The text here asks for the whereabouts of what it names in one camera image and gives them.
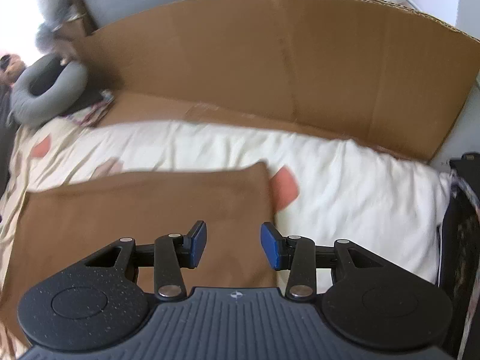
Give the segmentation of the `brown printed t-shirt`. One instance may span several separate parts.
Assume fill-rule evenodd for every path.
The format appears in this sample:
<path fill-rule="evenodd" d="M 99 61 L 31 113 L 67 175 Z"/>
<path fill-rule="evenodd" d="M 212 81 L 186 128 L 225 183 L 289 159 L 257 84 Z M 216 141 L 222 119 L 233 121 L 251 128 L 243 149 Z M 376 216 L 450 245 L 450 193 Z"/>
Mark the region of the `brown printed t-shirt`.
<path fill-rule="evenodd" d="M 199 220 L 208 241 L 199 266 L 184 274 L 188 288 L 274 286 L 260 245 L 260 226 L 273 218 L 269 182 L 260 162 L 225 172 L 126 172 L 28 193 L 1 291 L 1 322 L 21 338 L 16 308 L 35 284 L 122 237 L 151 244 Z"/>

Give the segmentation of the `cream bear print blanket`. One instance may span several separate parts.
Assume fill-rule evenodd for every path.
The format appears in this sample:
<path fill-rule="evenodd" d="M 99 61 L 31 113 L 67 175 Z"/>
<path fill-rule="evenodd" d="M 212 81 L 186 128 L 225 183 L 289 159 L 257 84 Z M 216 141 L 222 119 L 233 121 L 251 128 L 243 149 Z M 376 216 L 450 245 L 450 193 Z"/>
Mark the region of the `cream bear print blanket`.
<path fill-rule="evenodd" d="M 450 178 L 352 140 L 220 124 L 152 121 L 80 127 L 64 118 L 22 127 L 1 198 L 1 294 L 26 195 L 126 172 L 225 172 L 267 166 L 272 222 L 318 245 L 349 239 L 426 281 L 439 270 Z M 28 342 L 1 321 L 1 357 Z"/>

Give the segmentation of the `colourful dotted cloth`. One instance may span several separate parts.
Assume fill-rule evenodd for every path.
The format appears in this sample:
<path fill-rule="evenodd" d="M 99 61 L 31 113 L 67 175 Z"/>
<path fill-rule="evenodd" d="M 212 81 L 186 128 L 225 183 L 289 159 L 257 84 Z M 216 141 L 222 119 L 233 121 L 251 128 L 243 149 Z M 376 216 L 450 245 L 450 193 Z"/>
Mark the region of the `colourful dotted cloth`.
<path fill-rule="evenodd" d="M 72 115 L 64 118 L 68 119 L 75 125 L 80 127 L 92 127 L 99 123 L 99 121 L 108 113 L 114 104 L 114 95 L 108 90 L 100 90 L 103 95 L 103 100 Z"/>

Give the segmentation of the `black folded garment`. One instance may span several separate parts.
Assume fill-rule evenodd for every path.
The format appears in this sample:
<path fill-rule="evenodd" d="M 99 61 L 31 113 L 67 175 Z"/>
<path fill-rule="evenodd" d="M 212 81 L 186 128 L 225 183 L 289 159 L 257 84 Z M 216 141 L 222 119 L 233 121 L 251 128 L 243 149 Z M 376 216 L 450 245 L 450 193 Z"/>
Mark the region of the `black folded garment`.
<path fill-rule="evenodd" d="M 449 161 L 451 188 L 440 228 L 438 285 L 452 303 L 443 350 L 479 358 L 479 153 Z"/>

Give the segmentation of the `black flat pad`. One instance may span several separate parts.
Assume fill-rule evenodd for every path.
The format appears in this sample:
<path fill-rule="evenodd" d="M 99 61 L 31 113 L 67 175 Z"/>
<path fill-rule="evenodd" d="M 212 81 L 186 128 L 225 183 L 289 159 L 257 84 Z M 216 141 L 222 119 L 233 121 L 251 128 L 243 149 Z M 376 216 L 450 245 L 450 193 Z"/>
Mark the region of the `black flat pad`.
<path fill-rule="evenodd" d="M 61 117 L 72 115 L 78 111 L 81 111 L 87 107 L 91 107 L 103 100 L 103 95 L 97 89 L 87 88 L 69 108 L 63 113 L 59 114 Z"/>

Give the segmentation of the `brown cardboard sheet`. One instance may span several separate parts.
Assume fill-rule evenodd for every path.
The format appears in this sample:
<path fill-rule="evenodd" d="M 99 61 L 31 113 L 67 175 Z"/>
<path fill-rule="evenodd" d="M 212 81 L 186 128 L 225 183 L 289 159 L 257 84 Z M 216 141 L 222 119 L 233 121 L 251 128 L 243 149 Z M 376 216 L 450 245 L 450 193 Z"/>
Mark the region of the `brown cardboard sheet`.
<path fill-rule="evenodd" d="M 378 0 L 184 0 L 75 41 L 109 125 L 278 128 L 428 161 L 479 72 L 479 42 Z"/>

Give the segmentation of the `grey neck pillow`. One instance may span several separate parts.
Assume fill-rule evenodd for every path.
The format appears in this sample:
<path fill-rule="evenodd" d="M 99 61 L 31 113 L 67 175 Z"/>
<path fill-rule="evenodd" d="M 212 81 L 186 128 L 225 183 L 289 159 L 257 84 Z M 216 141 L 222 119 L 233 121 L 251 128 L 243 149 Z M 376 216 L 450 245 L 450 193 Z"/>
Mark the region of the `grey neck pillow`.
<path fill-rule="evenodd" d="M 84 93 L 88 69 L 78 61 L 63 64 L 56 54 L 41 57 L 19 76 L 10 96 L 10 117 L 38 127 L 59 116 Z"/>

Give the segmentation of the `plush toy with sunglasses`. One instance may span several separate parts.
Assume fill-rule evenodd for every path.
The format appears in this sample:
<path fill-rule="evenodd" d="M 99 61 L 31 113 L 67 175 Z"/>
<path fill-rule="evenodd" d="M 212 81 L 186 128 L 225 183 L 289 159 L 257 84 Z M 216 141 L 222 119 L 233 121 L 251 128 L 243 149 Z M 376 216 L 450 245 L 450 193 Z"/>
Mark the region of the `plush toy with sunglasses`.
<path fill-rule="evenodd" d="M 1 83 L 12 86 L 27 68 L 25 62 L 15 54 L 5 54 L 1 57 Z"/>

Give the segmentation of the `white pillow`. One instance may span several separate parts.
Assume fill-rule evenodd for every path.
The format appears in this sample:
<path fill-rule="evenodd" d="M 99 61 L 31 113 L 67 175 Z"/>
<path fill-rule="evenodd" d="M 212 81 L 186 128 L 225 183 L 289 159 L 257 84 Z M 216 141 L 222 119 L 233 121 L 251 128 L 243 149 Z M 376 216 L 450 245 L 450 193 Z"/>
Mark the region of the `white pillow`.
<path fill-rule="evenodd" d="M 83 0 L 38 0 L 38 7 L 44 22 L 37 30 L 37 48 L 44 54 L 77 59 L 73 42 L 89 30 Z"/>

